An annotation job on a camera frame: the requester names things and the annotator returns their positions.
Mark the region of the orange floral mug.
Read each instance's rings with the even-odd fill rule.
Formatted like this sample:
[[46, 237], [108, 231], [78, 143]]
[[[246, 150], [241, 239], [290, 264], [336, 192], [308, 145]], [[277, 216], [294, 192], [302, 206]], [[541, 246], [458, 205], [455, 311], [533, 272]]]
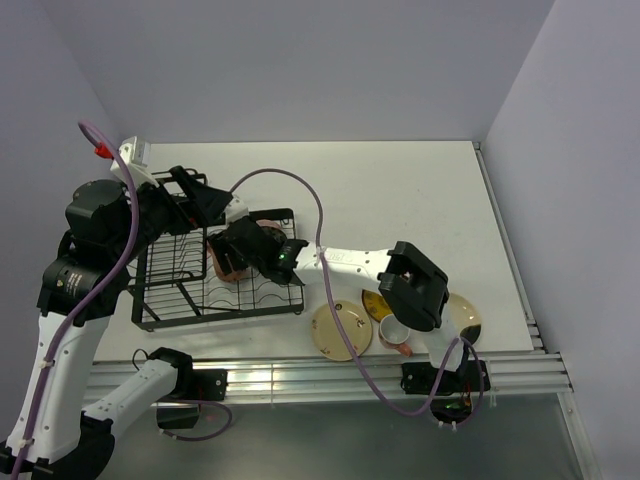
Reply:
[[211, 257], [214, 273], [219, 280], [226, 283], [234, 283], [248, 277], [249, 270], [235, 268], [226, 253], [218, 252], [211, 246], [208, 247], [208, 252]]

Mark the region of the patterned ceramic bowl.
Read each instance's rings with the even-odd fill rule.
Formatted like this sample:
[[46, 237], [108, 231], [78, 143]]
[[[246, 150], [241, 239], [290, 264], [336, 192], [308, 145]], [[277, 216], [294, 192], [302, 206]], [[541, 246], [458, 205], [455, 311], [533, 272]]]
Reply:
[[256, 224], [262, 229], [264, 233], [279, 242], [284, 242], [287, 239], [286, 233], [282, 229], [281, 225], [276, 221], [269, 219], [258, 219], [256, 221]]

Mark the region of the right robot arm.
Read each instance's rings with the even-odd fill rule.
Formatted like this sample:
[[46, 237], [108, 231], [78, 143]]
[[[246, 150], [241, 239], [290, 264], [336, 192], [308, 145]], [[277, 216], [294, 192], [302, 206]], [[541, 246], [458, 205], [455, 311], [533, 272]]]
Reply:
[[435, 383], [452, 390], [466, 379], [468, 348], [448, 313], [448, 276], [413, 244], [399, 241], [391, 249], [367, 251], [323, 247], [249, 216], [207, 242], [224, 273], [251, 267], [278, 285], [329, 280], [378, 291], [402, 325], [424, 334]]

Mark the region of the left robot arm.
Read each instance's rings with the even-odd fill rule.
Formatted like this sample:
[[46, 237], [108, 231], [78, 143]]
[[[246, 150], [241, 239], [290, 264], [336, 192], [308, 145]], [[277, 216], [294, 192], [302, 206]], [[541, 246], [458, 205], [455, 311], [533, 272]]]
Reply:
[[165, 234], [216, 224], [233, 200], [182, 167], [170, 175], [179, 194], [151, 178], [139, 185], [97, 180], [74, 192], [68, 230], [43, 275], [36, 359], [19, 418], [1, 445], [4, 474], [94, 479], [151, 404], [193, 391], [192, 358], [159, 348], [107, 397], [83, 403], [97, 347], [130, 282], [129, 263]]

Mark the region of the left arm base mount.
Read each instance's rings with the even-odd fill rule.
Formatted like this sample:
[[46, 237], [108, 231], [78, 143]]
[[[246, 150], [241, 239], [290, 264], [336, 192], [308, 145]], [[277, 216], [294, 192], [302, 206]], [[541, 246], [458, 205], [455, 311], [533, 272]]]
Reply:
[[196, 369], [187, 386], [161, 399], [156, 407], [156, 423], [165, 430], [187, 430], [203, 418], [204, 406], [179, 400], [222, 402], [226, 396], [228, 372], [225, 369]]

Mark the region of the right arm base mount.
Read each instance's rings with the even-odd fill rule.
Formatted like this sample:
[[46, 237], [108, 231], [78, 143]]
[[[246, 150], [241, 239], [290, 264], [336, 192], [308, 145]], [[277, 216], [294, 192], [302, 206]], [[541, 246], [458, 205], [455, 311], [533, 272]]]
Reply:
[[[405, 362], [401, 365], [400, 387], [407, 395], [428, 395], [436, 381], [438, 370], [429, 362]], [[445, 370], [430, 404], [433, 417], [443, 424], [459, 425], [474, 411], [473, 395], [491, 390], [491, 381], [484, 361], [464, 361], [456, 372]]]

